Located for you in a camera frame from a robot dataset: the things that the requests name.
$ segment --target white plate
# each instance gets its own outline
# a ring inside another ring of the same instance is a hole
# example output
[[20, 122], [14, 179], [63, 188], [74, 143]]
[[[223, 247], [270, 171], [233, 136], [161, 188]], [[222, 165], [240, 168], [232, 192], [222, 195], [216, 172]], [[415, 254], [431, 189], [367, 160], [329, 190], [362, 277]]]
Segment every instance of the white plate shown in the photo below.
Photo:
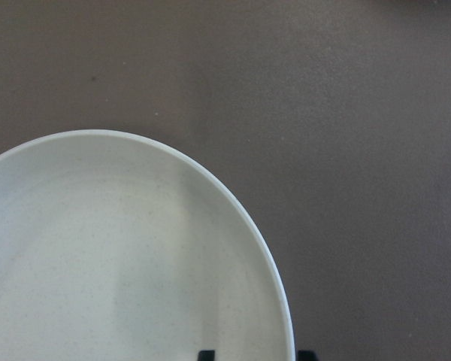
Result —
[[81, 130], [0, 156], [0, 361], [293, 361], [274, 261], [236, 198], [150, 139]]

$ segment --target dark brown surface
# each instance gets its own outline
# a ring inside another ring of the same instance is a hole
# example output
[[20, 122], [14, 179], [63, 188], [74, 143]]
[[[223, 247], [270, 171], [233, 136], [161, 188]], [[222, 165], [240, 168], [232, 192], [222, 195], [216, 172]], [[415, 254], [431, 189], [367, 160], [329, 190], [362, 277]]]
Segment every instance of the dark brown surface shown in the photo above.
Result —
[[451, 359], [451, 2], [0, 1], [0, 153], [85, 128], [229, 187], [297, 348]]

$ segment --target white bowl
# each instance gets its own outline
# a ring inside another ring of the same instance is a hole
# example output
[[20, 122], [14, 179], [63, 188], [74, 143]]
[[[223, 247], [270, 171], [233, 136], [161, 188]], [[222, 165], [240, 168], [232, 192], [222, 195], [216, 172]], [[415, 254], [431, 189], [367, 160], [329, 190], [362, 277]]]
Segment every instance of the white bowl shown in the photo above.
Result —
[[0, 361], [293, 361], [283, 285], [211, 173], [124, 132], [0, 156]]

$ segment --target tabletop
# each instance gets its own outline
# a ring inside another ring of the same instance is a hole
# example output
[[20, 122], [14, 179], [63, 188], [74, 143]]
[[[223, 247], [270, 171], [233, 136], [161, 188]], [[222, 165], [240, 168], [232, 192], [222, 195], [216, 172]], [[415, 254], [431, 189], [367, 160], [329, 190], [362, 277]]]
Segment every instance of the tabletop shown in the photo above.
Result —
[[0, 153], [71, 129], [212, 171], [298, 349], [451, 359], [451, 1], [0, 2]]

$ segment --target black object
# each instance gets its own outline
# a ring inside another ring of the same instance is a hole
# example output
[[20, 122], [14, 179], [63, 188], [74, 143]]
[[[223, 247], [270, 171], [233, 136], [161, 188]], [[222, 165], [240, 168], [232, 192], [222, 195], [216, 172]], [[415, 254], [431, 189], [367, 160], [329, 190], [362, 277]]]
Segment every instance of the black object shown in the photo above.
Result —
[[213, 361], [215, 356], [215, 350], [200, 350], [198, 352], [197, 361]]
[[298, 350], [297, 361], [319, 361], [316, 353], [311, 350]]

